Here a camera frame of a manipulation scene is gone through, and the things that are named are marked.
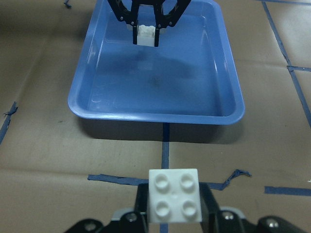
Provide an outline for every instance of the cardboard floor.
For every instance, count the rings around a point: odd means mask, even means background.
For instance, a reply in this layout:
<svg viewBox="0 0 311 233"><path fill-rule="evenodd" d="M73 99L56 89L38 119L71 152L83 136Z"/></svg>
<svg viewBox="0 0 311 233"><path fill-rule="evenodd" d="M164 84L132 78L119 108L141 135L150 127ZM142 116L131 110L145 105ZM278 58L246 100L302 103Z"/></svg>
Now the cardboard floor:
<svg viewBox="0 0 311 233"><path fill-rule="evenodd" d="M213 190L221 206L241 209L253 223L276 215L311 232L310 196L264 193L265 186L311 189L311 1L217 2L245 116L230 126L171 124L169 167L197 168L200 181L215 183L247 170L251 178ZM71 9L61 0L0 2L0 113L18 105L0 145L1 233L61 233L89 217L107 224L115 210L133 206L137 188L88 181L88 174L147 179L149 169L161 168L161 123L85 120L69 110L95 0L70 3ZM169 232L190 231L199 232L199 225L169 226Z"/></svg>

